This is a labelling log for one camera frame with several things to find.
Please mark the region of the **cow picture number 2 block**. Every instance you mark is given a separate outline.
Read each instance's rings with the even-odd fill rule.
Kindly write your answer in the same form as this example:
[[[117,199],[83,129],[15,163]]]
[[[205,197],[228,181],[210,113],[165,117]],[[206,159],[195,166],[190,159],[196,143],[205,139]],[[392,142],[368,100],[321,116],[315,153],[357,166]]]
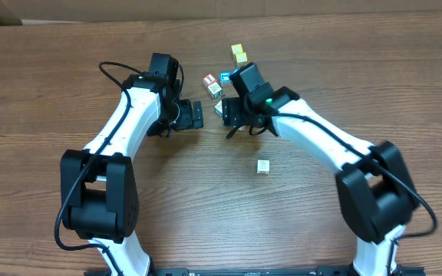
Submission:
[[[265,159],[258,159],[256,166],[257,174],[269,174],[270,172],[270,161]]]

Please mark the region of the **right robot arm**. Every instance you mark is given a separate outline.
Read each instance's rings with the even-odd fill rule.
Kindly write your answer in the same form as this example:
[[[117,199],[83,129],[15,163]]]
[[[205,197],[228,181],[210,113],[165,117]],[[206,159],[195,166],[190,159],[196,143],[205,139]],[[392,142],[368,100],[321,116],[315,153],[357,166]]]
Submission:
[[[320,267],[319,275],[422,275],[420,267],[395,261],[398,242],[419,206],[417,192],[399,149],[375,146],[319,116],[296,92],[274,90],[254,63],[230,74],[237,97],[222,102],[223,122],[236,129],[268,130],[292,141],[335,177],[342,216],[357,237],[347,267]]]

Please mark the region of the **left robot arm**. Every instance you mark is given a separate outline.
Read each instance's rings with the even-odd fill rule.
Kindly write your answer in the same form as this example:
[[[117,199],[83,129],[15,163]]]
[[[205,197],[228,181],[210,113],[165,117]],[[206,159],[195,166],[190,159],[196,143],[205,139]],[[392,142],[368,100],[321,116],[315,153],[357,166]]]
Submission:
[[[135,228],[139,198],[133,161],[147,136],[203,127],[200,102],[182,99],[184,73],[169,54],[154,53],[147,71],[118,82],[120,101],[99,134],[60,161],[61,207],[54,240],[65,251],[96,248],[105,275],[154,275]]]

